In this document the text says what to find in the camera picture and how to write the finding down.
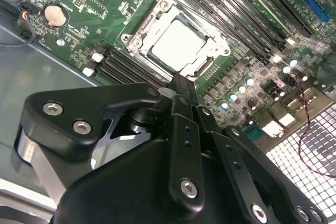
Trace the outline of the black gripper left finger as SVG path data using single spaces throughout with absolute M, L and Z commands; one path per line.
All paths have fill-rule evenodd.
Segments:
M 15 154 L 58 207 L 79 179 L 151 140 L 168 138 L 169 119 L 194 120 L 187 78 L 37 92 L 24 102 Z

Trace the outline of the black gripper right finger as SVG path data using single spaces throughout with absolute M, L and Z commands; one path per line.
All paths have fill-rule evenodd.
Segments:
M 238 128 L 221 129 L 188 82 L 201 131 L 205 204 L 194 223 L 327 223 L 327 217 Z

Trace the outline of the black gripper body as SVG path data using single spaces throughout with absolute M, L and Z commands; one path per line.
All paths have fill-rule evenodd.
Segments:
M 206 195 L 200 127 L 174 114 L 167 132 L 75 182 L 53 223 L 194 223 Z

